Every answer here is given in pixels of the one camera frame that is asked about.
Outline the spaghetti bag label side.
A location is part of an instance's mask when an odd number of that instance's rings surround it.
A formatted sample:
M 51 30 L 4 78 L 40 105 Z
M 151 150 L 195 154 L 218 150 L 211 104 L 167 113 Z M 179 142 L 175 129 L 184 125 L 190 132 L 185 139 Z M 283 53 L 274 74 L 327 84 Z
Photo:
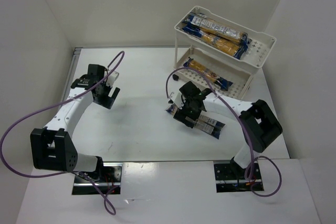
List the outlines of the spaghetti bag label side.
M 166 112 L 172 115 L 174 119 L 185 124 L 187 127 L 201 130 L 216 139 L 219 139 L 221 131 L 225 126 L 224 123 L 205 115 L 199 115 L 197 119 L 191 119 L 190 117 L 183 115 L 182 110 L 180 110 L 175 104 L 171 104 L 166 109 Z
M 190 12 L 184 18 L 182 23 L 189 25 L 193 28 L 202 29 L 203 31 L 229 40 L 239 46 L 250 44 L 250 39 L 248 38 L 248 34 L 246 32 L 217 22 L 202 13 L 197 14 L 194 12 Z

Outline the spaghetti bag blue yellow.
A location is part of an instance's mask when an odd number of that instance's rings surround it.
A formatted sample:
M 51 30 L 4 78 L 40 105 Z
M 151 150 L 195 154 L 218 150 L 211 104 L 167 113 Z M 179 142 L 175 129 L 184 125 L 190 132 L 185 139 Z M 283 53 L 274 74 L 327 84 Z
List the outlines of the spaghetti bag blue yellow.
M 212 46 L 213 48 L 216 48 L 219 51 L 226 53 L 238 60 L 241 59 L 242 55 L 248 49 L 247 45 L 236 45 L 227 39 L 203 31 L 200 28 L 192 27 L 191 25 L 184 26 L 182 30 L 187 34 L 196 37 L 207 45 Z
M 216 73 L 212 72 L 208 68 L 206 68 L 204 65 L 200 64 L 199 62 L 195 61 L 193 58 L 189 58 L 188 61 L 186 61 L 183 64 L 184 67 L 189 67 L 194 70 L 199 71 L 202 73 L 209 81 L 211 81 L 213 84 L 217 85 L 221 90 L 226 90 L 233 85 L 232 82 L 224 79 L 223 77 L 220 77 Z

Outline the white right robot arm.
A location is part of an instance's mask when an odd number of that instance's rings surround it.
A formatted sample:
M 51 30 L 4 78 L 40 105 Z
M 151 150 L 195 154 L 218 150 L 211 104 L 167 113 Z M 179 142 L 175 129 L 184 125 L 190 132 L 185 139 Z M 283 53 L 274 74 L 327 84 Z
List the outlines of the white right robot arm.
M 177 92 L 172 92 L 169 99 L 177 106 L 174 118 L 191 128 L 203 111 L 237 120 L 246 143 L 233 161 L 241 169 L 247 169 L 254 158 L 259 157 L 283 132 L 264 100 L 241 101 L 217 94 L 210 88 L 200 90 L 190 81 Z

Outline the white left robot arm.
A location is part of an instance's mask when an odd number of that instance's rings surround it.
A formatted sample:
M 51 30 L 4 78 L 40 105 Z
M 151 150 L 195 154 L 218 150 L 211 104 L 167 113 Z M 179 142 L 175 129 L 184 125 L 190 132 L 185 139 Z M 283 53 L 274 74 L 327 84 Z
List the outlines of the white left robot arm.
M 93 181 L 104 178 L 102 157 L 79 153 L 72 141 L 75 128 L 89 105 L 111 109 L 120 89 L 113 84 L 119 73 L 107 72 L 101 65 L 90 64 L 87 73 L 71 85 L 67 103 L 42 129 L 30 134 L 33 164 L 36 169 L 86 174 Z

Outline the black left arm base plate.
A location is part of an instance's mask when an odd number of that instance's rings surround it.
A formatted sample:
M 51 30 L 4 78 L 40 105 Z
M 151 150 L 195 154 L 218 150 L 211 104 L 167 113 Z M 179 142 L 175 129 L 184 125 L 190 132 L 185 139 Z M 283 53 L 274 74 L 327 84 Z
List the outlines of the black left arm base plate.
M 111 195 L 119 195 L 121 193 L 121 178 L 123 163 L 104 162 L 106 173 L 102 178 L 92 179 L 95 185 L 106 194 L 111 190 Z M 97 195 L 98 192 L 90 181 L 84 177 L 76 175 L 72 187 L 72 195 Z

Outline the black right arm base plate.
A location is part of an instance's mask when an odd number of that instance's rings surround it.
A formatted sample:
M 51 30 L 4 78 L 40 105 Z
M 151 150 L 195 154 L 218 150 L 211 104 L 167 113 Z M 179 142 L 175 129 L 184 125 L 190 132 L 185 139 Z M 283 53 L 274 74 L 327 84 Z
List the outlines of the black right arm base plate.
M 245 171 L 231 161 L 214 162 L 213 166 L 217 193 L 251 191 L 251 187 L 255 191 L 264 191 L 258 163 L 255 163 L 251 180 L 245 179 Z

